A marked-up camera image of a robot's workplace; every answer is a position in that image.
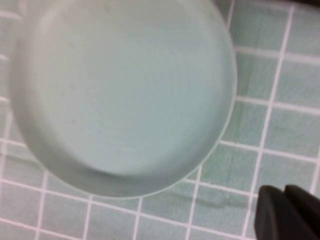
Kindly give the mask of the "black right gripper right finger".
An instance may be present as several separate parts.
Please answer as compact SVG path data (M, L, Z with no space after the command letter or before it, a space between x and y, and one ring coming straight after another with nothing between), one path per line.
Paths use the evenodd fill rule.
M309 229L320 239L320 199L297 185L286 185L284 194Z

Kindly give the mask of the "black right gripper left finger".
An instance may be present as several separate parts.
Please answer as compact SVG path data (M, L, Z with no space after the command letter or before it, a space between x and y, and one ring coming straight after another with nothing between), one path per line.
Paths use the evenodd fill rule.
M258 240L302 240L302 219L283 191L271 185L258 192L254 218Z

